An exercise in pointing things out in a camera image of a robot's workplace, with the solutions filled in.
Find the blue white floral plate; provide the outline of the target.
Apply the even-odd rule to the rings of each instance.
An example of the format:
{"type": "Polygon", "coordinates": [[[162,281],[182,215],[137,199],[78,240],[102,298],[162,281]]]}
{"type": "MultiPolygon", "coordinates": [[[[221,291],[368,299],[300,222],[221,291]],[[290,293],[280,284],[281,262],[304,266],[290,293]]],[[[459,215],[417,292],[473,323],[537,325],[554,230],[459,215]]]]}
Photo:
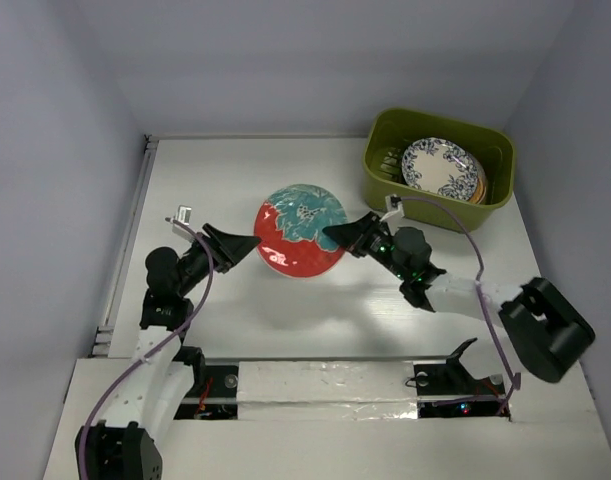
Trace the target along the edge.
{"type": "Polygon", "coordinates": [[[471,153],[451,141],[426,137],[404,150],[401,173],[411,188],[469,202],[477,186],[474,159],[471,153]]]}

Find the white foil covered bar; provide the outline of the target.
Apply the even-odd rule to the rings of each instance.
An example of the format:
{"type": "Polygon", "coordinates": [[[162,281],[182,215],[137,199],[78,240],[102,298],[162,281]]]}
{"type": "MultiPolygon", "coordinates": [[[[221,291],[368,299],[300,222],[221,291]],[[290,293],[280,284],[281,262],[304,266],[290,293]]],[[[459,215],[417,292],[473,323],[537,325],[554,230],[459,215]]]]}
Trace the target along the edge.
{"type": "Polygon", "coordinates": [[[245,421],[415,420],[410,361],[255,361],[239,365],[245,421]]]}

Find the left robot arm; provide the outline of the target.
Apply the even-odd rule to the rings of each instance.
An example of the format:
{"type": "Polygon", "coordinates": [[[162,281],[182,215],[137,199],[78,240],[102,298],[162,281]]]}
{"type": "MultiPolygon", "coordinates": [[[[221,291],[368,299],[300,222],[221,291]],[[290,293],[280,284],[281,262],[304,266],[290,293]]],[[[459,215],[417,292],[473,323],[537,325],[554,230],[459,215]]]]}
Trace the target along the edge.
{"type": "Polygon", "coordinates": [[[200,282],[238,265],[261,242],[206,224],[195,232],[178,220],[172,225],[192,239],[178,255],[158,247],[145,260],[147,289],[129,366],[101,395],[75,439],[82,479],[159,479],[160,443],[186,395],[208,388],[205,357],[184,343],[205,304],[188,295],[200,282]]]}

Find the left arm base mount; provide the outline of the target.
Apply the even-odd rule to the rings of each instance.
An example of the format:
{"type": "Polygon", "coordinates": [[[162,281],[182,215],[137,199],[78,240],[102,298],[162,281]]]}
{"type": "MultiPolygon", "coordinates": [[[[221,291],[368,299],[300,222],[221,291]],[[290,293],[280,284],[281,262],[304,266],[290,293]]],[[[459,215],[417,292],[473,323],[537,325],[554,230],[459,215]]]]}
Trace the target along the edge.
{"type": "Polygon", "coordinates": [[[200,390],[192,390],[182,400],[175,420],[236,420],[239,365],[208,364],[200,390]]]}

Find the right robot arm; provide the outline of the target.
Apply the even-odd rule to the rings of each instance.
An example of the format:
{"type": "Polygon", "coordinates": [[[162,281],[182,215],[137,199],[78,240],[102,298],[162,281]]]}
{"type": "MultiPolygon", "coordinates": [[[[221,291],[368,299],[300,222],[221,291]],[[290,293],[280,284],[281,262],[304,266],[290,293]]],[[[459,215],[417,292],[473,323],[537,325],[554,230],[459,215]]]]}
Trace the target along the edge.
{"type": "Polygon", "coordinates": [[[520,286],[503,286],[455,276],[432,263],[432,248],[415,227],[392,233],[377,214],[368,213],[327,226],[323,233],[347,253],[369,256],[394,274],[413,307],[485,322],[516,389],[523,372],[560,382],[596,339],[594,329],[549,280],[534,277],[520,286]]]}

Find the red teal floral plate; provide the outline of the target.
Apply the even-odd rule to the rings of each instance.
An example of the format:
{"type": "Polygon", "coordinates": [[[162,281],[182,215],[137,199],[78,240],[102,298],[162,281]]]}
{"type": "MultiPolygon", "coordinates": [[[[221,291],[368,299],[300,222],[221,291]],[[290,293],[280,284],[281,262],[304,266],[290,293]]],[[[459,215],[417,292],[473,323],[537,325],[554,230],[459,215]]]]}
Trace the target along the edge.
{"type": "Polygon", "coordinates": [[[291,278],[312,278],[333,268],[344,250],[324,234],[328,226],[345,224],[347,215],[338,198],[311,184],[280,188],[261,204],[254,235],[257,251],[274,271],[291,278]]]}

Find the green plastic bin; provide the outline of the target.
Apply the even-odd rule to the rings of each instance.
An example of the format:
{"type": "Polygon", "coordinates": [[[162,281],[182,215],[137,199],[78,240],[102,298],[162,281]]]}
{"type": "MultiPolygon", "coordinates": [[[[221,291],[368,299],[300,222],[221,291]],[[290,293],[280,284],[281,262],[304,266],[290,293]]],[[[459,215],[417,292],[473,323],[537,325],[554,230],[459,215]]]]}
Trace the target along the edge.
{"type": "Polygon", "coordinates": [[[513,142],[499,130],[401,107],[380,112],[373,120],[364,148],[362,196],[373,210],[385,209],[385,197],[411,196],[404,202],[405,216],[444,229],[459,231],[456,221],[422,199],[440,203],[474,231],[511,198],[514,189],[516,151],[513,142]],[[425,137],[450,140],[472,154],[487,177],[485,200],[474,204],[442,197],[409,187],[403,181],[400,160],[406,147],[425,137]]]}

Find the orange woven round plate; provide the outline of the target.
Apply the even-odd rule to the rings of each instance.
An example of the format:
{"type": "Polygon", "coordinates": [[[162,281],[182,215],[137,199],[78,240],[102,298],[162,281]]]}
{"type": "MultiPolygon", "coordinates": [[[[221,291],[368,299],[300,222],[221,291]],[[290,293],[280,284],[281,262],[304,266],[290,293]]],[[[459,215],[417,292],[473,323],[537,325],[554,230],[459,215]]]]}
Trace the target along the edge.
{"type": "Polygon", "coordinates": [[[484,204],[488,189],[487,175],[482,164],[477,159],[474,159],[474,166],[476,167],[477,171],[477,186],[474,193],[470,197],[469,202],[473,204],[484,204]]]}

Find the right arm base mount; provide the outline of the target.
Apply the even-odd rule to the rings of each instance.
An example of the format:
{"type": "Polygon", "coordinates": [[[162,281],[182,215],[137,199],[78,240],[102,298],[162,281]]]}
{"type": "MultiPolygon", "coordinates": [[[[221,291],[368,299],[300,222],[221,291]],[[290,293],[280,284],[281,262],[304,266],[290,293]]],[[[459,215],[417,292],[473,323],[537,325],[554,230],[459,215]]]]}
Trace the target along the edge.
{"type": "Polygon", "coordinates": [[[404,385],[416,392],[419,418],[511,418],[503,377],[475,378],[461,363],[476,341],[467,339],[445,357],[412,362],[412,375],[404,385]]]}

